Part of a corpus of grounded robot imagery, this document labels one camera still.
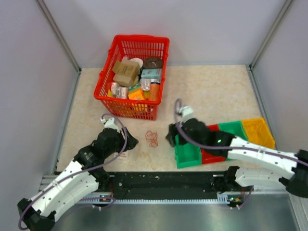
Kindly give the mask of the teal snack box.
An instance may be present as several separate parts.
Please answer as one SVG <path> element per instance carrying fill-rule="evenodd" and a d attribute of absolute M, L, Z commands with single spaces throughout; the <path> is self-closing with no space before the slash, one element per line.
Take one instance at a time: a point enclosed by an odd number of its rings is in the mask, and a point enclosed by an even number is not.
<path fill-rule="evenodd" d="M 162 75 L 162 69 L 143 69 L 141 78 L 144 79 L 160 79 Z"/>

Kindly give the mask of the small brown cardboard box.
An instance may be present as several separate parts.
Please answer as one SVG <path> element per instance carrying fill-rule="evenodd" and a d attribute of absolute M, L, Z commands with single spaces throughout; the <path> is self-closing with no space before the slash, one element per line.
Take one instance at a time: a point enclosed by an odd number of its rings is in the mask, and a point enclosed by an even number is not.
<path fill-rule="evenodd" d="M 131 87 L 135 82 L 135 77 L 129 77 L 124 75 L 115 74 L 113 81 L 123 87 Z"/>

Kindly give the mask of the right green plastic bin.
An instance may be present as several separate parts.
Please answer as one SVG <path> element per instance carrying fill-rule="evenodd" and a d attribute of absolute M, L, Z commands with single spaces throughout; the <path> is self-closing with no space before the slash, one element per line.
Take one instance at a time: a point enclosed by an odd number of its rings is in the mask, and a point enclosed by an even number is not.
<path fill-rule="evenodd" d="M 239 136 L 246 141 L 248 140 L 247 134 L 244 130 L 244 127 L 241 121 L 220 123 L 218 124 L 218 127 L 219 127 L 219 130 L 221 131 L 231 133 L 235 136 Z"/>

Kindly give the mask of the yellow plastic bin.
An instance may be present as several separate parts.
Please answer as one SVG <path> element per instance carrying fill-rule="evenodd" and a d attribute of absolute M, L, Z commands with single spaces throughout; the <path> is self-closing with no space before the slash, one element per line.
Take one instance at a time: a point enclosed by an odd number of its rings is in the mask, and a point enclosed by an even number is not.
<path fill-rule="evenodd" d="M 275 140 L 264 118 L 247 119 L 241 122 L 250 142 L 275 149 Z"/>

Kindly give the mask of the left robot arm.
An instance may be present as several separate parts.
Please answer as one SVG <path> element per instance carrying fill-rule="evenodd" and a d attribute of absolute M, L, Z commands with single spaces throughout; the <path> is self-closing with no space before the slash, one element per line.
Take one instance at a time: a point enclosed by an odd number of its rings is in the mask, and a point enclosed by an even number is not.
<path fill-rule="evenodd" d="M 91 144 L 78 151 L 45 189 L 18 202 L 18 228 L 50 231 L 62 215 L 85 196 L 108 188 L 109 175 L 103 168 L 108 164 L 106 158 L 132 150 L 138 143 L 126 128 L 105 128 Z"/>

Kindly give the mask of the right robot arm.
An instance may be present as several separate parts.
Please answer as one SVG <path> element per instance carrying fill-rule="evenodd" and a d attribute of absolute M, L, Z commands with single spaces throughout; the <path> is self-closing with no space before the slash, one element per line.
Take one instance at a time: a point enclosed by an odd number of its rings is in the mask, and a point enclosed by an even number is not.
<path fill-rule="evenodd" d="M 271 186 L 284 186 L 292 195 L 308 196 L 308 153 L 300 149 L 297 153 L 281 152 L 259 146 L 225 131 L 211 131 L 205 123 L 191 118 L 184 123 L 170 124 L 166 140 L 176 144 L 191 143 L 214 156 L 246 161 L 264 169 L 268 174 L 250 177 L 246 171 L 226 176 L 225 186 L 237 190 L 240 186 L 256 186 L 269 182 Z"/>

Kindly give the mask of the orange yellow sticky notes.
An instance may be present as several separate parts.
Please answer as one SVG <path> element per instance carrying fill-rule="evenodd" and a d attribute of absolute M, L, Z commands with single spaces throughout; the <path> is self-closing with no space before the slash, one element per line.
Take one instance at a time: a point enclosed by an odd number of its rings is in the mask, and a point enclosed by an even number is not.
<path fill-rule="evenodd" d="M 128 89 L 128 98 L 130 100 L 143 101 L 145 96 L 141 87 L 134 87 Z"/>

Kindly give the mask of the white tissue pack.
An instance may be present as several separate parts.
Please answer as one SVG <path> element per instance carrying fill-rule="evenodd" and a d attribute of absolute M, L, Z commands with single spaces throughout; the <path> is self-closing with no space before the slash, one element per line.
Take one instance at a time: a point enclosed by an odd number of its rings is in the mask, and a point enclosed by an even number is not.
<path fill-rule="evenodd" d="M 119 157 L 118 159 L 128 159 L 128 156 L 129 156 L 129 151 L 126 151 L 126 152 L 123 152 Z"/>

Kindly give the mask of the left green plastic bin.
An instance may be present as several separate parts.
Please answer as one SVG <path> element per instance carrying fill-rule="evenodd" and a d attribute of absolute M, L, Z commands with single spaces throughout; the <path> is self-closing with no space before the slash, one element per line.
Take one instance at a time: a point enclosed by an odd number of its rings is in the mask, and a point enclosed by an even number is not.
<path fill-rule="evenodd" d="M 199 166 L 202 164 L 202 152 L 197 146 L 191 143 L 180 145 L 179 136 L 175 137 L 175 160 L 177 168 Z"/>

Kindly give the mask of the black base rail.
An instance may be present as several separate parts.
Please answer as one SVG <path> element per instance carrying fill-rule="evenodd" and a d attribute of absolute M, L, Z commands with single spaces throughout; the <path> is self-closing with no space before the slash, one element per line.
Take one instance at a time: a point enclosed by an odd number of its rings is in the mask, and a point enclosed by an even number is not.
<path fill-rule="evenodd" d="M 241 192 L 225 172 L 114 172 L 107 186 L 119 200 L 216 199 L 217 193 Z"/>

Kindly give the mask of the pink wrapped snack pack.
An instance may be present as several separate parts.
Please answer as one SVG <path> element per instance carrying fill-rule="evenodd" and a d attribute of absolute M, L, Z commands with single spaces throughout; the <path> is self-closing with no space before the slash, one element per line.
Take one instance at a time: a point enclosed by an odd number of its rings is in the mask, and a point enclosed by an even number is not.
<path fill-rule="evenodd" d="M 128 99 L 128 88 L 122 87 L 116 82 L 111 83 L 111 95 L 118 99 Z"/>

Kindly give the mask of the silver foil snack pack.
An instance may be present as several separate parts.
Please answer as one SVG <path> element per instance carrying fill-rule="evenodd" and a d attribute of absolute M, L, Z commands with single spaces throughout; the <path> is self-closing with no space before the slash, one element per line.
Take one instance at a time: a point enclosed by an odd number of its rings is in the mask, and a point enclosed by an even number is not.
<path fill-rule="evenodd" d="M 140 85 L 141 85 L 141 88 L 142 88 L 143 91 L 149 91 L 152 83 L 160 84 L 160 80 L 159 79 L 150 79 L 150 78 L 142 78 L 140 80 Z"/>

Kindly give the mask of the red plastic shopping basket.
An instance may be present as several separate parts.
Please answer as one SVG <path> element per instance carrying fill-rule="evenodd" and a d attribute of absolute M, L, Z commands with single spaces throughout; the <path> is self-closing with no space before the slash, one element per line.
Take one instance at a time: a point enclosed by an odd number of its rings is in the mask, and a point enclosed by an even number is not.
<path fill-rule="evenodd" d="M 93 96 L 99 100 L 106 109 L 115 116 L 135 119 L 156 120 L 158 107 L 163 96 L 165 73 L 167 67 L 169 38 L 150 35 L 116 35 L 107 53 L 107 58 Z M 157 101 L 137 101 L 118 99 L 108 96 L 114 78 L 112 67 L 117 60 L 123 57 L 141 58 L 159 57 L 163 61 L 159 98 Z"/>

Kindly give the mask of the green plastic bin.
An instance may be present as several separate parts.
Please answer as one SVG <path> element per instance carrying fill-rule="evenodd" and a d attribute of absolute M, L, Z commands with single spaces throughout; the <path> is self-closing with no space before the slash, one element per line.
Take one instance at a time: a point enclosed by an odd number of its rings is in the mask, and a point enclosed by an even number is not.
<path fill-rule="evenodd" d="M 199 166 L 202 164 L 202 152 L 197 146 L 191 143 L 180 145 L 179 136 L 175 137 L 175 160 L 177 168 Z"/>
<path fill-rule="evenodd" d="M 218 127 L 219 127 L 219 130 L 221 131 L 231 133 L 235 136 L 239 136 L 246 141 L 248 140 L 247 134 L 244 130 L 244 127 L 241 121 L 220 123 L 218 124 Z"/>

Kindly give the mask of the orange bottle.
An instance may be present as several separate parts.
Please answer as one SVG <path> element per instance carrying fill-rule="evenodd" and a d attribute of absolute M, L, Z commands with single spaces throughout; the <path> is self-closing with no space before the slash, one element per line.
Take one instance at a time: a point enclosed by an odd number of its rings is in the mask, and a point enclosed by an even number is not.
<path fill-rule="evenodd" d="M 158 101 L 160 92 L 160 83 L 159 82 L 151 82 L 150 84 L 150 101 Z"/>

